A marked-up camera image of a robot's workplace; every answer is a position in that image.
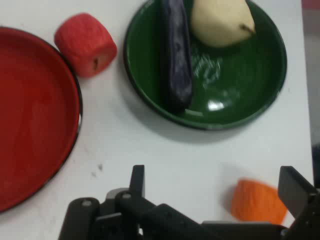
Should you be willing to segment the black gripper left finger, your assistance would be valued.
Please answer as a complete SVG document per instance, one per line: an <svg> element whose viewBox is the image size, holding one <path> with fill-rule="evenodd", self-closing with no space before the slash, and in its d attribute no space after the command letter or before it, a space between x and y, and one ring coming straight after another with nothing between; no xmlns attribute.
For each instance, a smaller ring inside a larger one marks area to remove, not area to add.
<svg viewBox="0 0 320 240"><path fill-rule="evenodd" d="M92 197L73 200L60 240L201 240L203 228L166 204L145 199L145 167L135 165L128 188L103 203Z"/></svg>

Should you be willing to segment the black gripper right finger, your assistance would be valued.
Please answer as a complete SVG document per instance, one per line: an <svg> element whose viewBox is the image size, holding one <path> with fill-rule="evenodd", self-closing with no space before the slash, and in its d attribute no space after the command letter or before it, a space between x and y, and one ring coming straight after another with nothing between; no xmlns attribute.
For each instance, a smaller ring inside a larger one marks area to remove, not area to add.
<svg viewBox="0 0 320 240"><path fill-rule="evenodd" d="M320 192L293 166L282 166L278 196L294 217L283 235L284 240L318 240L320 238Z"/></svg>

